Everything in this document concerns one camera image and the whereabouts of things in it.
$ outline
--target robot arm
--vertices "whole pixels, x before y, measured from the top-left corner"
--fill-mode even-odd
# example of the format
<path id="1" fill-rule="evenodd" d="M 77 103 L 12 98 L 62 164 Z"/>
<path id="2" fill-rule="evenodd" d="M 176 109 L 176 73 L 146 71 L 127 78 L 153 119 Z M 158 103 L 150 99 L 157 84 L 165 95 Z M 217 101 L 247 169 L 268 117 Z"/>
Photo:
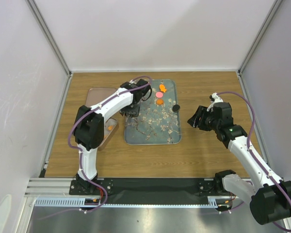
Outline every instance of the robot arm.
<path id="1" fill-rule="evenodd" d="M 151 89 L 150 85 L 147 84 L 148 82 L 143 79 L 140 79 L 136 84 L 126 82 L 104 101 L 89 108 L 85 105 L 79 108 L 75 122 L 89 111 L 97 109 L 84 118 L 74 131 L 75 140 L 83 153 L 81 158 L 82 169 L 88 179 L 93 180 L 97 178 L 97 149 L 104 139 L 105 123 L 117 112 L 128 117 L 137 117 L 142 97 Z M 76 178 L 84 186 L 88 185 L 80 165 Z"/>
<path id="2" fill-rule="evenodd" d="M 290 199 L 291 181 L 283 181 L 269 168 L 251 142 L 249 146 L 247 145 L 247 133 L 241 126 L 233 123 L 230 104 L 223 102 L 216 93 L 210 96 L 210 100 L 211 105 L 208 108 L 199 106 L 188 123 L 204 131 L 214 130 L 217 138 L 239 159 L 253 183 L 251 185 L 242 180 L 234 171 L 227 170 L 215 174 L 216 190 L 223 193 L 232 192 L 250 205 L 251 213 L 259 224 L 291 217 L 291 207 L 270 179 L 270 175 Z"/>

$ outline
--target pink circle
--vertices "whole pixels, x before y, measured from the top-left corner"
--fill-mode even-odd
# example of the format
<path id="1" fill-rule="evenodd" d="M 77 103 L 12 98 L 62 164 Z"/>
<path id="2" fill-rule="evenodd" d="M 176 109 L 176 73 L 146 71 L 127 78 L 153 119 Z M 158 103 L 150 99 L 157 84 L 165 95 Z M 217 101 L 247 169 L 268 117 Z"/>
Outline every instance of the pink circle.
<path id="1" fill-rule="evenodd" d="M 157 97 L 157 98 L 162 98 L 163 97 L 163 93 L 162 92 L 157 92 L 156 94 L 155 94 L 155 96 Z"/>

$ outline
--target wooden table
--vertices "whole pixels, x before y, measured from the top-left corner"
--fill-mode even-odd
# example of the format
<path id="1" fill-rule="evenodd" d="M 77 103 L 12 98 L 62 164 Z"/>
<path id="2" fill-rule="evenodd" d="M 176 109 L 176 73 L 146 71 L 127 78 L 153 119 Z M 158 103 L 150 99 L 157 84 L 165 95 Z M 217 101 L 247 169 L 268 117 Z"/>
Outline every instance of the wooden table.
<path id="1" fill-rule="evenodd" d="M 124 118 L 118 113 L 114 118 L 119 122 L 119 130 L 106 148 L 97 153 L 99 176 L 213 177 L 216 172 L 232 169 L 241 177 L 248 177 L 241 163 L 218 141 L 213 131 L 194 129 L 187 123 L 199 105 L 209 106 L 209 95 L 213 92 L 242 93 L 235 72 L 75 73 L 65 101 L 46 177 L 73 177 L 78 170 L 79 154 L 67 145 L 67 137 L 78 108 L 85 104 L 88 90 L 94 87 L 118 88 L 125 81 L 140 75 L 175 81 L 178 103 L 181 106 L 182 140 L 175 145 L 130 146 L 124 141 Z M 244 101 L 229 94 L 221 97 L 232 105 L 234 123 L 242 125 L 249 132 L 251 120 Z M 259 151 L 255 135 L 252 142 Z"/>

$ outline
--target gray tray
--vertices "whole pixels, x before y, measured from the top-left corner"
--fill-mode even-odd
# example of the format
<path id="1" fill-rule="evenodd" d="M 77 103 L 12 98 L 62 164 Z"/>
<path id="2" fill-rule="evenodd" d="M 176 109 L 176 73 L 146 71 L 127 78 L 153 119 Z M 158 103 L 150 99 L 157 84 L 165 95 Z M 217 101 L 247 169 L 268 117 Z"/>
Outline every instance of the gray tray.
<path id="1" fill-rule="evenodd" d="M 163 105 L 156 104 L 160 84 L 167 89 Z M 139 116 L 126 118 L 124 139 L 130 145 L 176 144 L 181 140 L 180 115 L 172 110 L 178 103 L 176 84 L 171 79 L 153 80 L 151 87 L 152 96 L 141 102 Z"/>

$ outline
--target orange disc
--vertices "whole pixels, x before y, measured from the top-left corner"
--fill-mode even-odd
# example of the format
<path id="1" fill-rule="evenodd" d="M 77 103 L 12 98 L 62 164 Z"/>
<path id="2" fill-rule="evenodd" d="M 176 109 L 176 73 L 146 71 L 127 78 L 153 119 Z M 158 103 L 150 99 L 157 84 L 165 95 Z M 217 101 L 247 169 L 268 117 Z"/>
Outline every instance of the orange disc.
<path id="1" fill-rule="evenodd" d="M 156 101 L 156 104 L 157 105 L 162 105 L 162 104 L 164 104 L 164 101 L 162 99 L 159 99 L 159 100 Z"/>

